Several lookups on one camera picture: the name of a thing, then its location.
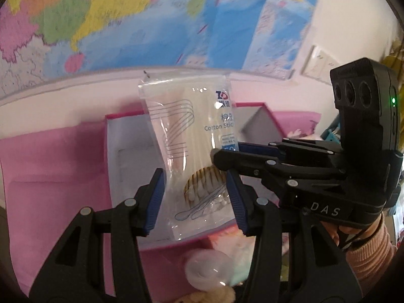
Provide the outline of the pink sleeve right forearm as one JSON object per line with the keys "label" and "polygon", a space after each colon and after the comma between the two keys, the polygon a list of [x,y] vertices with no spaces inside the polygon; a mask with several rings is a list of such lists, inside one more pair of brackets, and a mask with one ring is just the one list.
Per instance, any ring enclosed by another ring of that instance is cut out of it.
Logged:
{"label": "pink sleeve right forearm", "polygon": [[346,253],[346,260],[354,271],[363,294],[378,283],[397,252],[397,247],[390,241],[383,214],[373,228],[371,235],[355,245],[352,244]]}

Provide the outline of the right hand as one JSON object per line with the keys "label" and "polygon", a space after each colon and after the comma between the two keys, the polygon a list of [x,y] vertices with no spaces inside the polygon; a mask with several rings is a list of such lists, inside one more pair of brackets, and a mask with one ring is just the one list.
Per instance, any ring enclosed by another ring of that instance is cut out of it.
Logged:
{"label": "right hand", "polygon": [[322,225],[325,227],[333,241],[336,245],[340,245],[341,238],[340,235],[343,237],[351,236],[349,239],[350,247],[351,248],[360,248],[365,243],[368,243],[380,229],[380,227],[384,223],[384,217],[381,213],[378,218],[366,229],[354,229],[349,228],[347,226],[337,226],[335,224],[330,224],[327,222],[322,222]]}

